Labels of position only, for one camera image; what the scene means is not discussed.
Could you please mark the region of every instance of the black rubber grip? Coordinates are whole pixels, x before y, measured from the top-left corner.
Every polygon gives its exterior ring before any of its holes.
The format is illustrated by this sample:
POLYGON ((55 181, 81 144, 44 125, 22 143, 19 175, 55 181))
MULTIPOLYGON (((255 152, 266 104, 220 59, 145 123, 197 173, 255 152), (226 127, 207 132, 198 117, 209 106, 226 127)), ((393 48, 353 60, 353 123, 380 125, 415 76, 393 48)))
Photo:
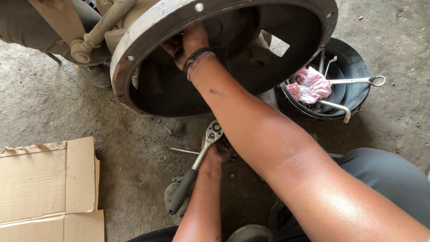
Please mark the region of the black rubber grip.
POLYGON ((172 198, 170 199, 170 203, 167 206, 167 212, 170 215, 175 215, 179 208, 184 203, 185 198, 187 197, 188 191, 190 190, 191 185, 197 177, 197 171, 193 168, 188 169, 188 171, 184 175, 184 179, 179 184, 178 188, 172 194, 172 198))

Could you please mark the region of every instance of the black bucket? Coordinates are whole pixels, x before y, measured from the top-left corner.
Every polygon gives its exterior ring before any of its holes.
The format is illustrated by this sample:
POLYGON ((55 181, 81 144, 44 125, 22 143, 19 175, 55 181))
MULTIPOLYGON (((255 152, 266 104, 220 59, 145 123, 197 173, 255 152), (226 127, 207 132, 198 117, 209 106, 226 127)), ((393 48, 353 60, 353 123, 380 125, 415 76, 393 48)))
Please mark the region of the black bucket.
MULTIPOLYGON (((353 79, 371 77, 370 70, 360 54, 346 42, 332 37, 326 44, 325 67, 327 68, 329 60, 338 56, 338 60, 330 64, 327 79, 353 79)), ((320 56, 315 57, 307 66, 318 66, 320 56)), ((324 100, 331 101, 338 99, 337 104, 343 105, 351 110, 354 114, 361 109, 361 105, 366 100, 369 91, 369 84, 340 84, 332 86, 333 93, 324 100)), ((286 84, 282 83, 275 87, 275 95, 279 104, 287 115, 295 115, 315 119, 337 119, 344 118, 345 111, 330 109, 326 112, 314 112, 306 108, 304 104, 296 101, 287 91, 286 84)))

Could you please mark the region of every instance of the bolt hole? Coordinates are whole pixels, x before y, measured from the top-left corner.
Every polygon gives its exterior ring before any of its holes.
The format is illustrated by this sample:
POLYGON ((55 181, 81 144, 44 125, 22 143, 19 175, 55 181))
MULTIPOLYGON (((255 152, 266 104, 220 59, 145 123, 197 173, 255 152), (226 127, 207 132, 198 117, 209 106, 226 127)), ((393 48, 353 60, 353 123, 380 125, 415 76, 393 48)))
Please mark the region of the bolt hole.
POLYGON ((194 6, 194 9, 197 11, 197 12, 201 12, 201 11, 203 11, 203 3, 198 3, 198 4, 196 4, 195 6, 194 6))

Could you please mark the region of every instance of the dirty ground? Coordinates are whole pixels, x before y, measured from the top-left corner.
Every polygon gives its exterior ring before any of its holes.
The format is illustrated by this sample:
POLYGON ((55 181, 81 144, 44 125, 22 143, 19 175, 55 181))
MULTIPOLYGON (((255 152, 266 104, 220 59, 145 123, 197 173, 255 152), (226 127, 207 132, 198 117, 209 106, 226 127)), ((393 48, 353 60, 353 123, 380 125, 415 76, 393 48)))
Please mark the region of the dirty ground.
MULTIPOLYGON (((421 170, 430 163, 430 5, 426 0, 339 0, 334 36, 355 47, 373 75, 372 88, 349 124, 295 119, 328 152, 372 147, 396 153, 421 170)), ((126 241, 173 226, 163 202, 171 178, 191 167, 212 114, 151 118, 122 107, 63 60, 0 43, 0 146, 71 140, 93 135, 101 160, 100 209, 106 241, 126 241), (159 162, 162 155, 166 161, 159 162)), ((268 226, 275 195, 241 159, 224 168, 223 238, 247 224, 268 226)))

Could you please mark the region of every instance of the hand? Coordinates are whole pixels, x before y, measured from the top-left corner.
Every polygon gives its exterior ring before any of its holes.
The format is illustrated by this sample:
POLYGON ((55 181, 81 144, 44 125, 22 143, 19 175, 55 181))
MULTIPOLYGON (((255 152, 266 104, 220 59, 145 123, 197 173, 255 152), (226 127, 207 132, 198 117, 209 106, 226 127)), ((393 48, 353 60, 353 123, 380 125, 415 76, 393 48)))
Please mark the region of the hand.
POLYGON ((164 48, 175 60, 176 66, 182 71, 187 59, 196 51, 208 48, 208 35, 201 23, 194 24, 184 30, 182 36, 177 34, 164 42, 164 48))
MULTIPOLYGON (((202 140, 202 148, 205 144, 205 137, 203 136, 202 140)), ((209 146, 208 151, 206 152, 205 157, 203 158, 204 162, 215 162, 220 164, 226 164, 231 157, 231 154, 234 153, 234 149, 231 146, 230 142, 228 142, 225 136, 221 137, 219 140, 215 141, 211 146, 209 146)))

